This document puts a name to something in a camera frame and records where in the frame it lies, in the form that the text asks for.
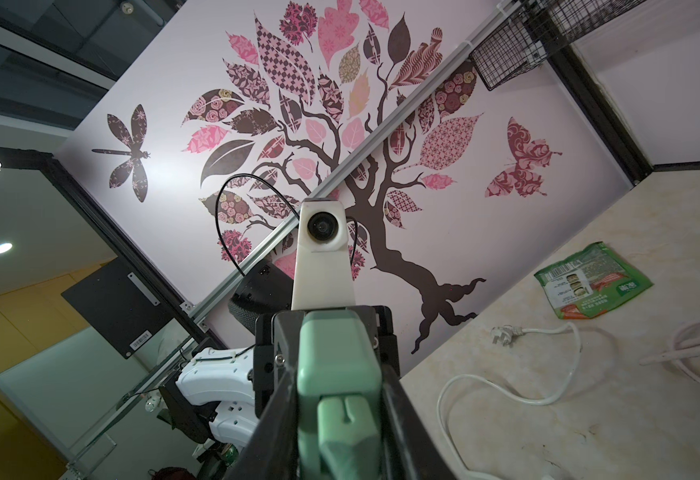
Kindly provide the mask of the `light green charger plug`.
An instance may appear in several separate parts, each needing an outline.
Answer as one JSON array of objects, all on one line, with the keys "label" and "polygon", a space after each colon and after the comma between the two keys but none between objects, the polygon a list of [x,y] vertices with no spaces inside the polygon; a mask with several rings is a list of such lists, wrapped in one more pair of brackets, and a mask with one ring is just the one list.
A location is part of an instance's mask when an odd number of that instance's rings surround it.
[{"label": "light green charger plug", "polygon": [[311,311],[299,340],[301,477],[377,479],[382,372],[365,325],[353,311]]}]

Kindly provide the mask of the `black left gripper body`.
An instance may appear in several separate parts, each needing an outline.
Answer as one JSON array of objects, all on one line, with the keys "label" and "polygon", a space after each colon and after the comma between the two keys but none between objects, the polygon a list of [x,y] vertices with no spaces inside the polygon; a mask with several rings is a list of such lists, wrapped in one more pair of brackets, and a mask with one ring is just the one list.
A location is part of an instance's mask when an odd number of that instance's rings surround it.
[{"label": "black left gripper body", "polygon": [[[386,306],[351,306],[367,329],[372,346],[382,365],[389,365],[400,377],[397,336],[392,311]],[[282,311],[262,314],[255,324],[252,384],[255,414],[261,417],[288,370],[295,370],[299,355],[299,337],[307,311]]]}]

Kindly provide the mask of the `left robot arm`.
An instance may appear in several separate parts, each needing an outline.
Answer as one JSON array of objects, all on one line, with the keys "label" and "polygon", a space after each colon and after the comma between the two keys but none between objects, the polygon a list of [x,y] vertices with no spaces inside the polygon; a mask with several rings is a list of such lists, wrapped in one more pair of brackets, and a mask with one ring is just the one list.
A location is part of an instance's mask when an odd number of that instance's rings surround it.
[{"label": "left robot arm", "polygon": [[203,349],[162,386],[172,420],[238,448],[231,479],[395,477],[388,313],[356,305],[345,253],[298,259],[293,283],[289,308],[256,320],[252,348]]}]

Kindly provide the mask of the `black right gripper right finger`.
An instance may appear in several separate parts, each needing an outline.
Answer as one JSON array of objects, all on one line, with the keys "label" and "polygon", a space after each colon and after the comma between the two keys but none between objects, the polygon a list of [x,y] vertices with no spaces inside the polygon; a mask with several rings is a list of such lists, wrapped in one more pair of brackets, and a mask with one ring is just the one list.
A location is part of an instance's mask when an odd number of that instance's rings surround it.
[{"label": "black right gripper right finger", "polygon": [[382,478],[454,479],[395,370],[382,366]]}]

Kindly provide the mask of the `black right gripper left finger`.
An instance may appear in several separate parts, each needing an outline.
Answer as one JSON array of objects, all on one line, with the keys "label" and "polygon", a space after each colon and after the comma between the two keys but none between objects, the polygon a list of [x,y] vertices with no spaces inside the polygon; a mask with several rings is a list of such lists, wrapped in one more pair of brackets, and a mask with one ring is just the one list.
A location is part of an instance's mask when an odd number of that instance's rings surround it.
[{"label": "black right gripper left finger", "polygon": [[225,479],[297,479],[298,393],[287,371],[260,418],[249,445]]}]

